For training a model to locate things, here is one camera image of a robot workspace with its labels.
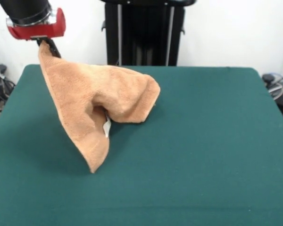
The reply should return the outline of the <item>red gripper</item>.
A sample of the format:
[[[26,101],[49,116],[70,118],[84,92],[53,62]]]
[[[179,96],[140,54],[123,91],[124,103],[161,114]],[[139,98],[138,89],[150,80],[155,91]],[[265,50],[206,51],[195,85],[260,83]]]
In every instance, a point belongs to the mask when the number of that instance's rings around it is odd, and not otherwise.
[[[7,28],[10,34],[17,40],[34,40],[38,46],[45,41],[54,57],[61,58],[61,54],[51,38],[62,37],[66,31],[66,19],[61,8],[54,8],[49,15],[37,24],[30,24],[28,26],[16,25],[7,16]]]

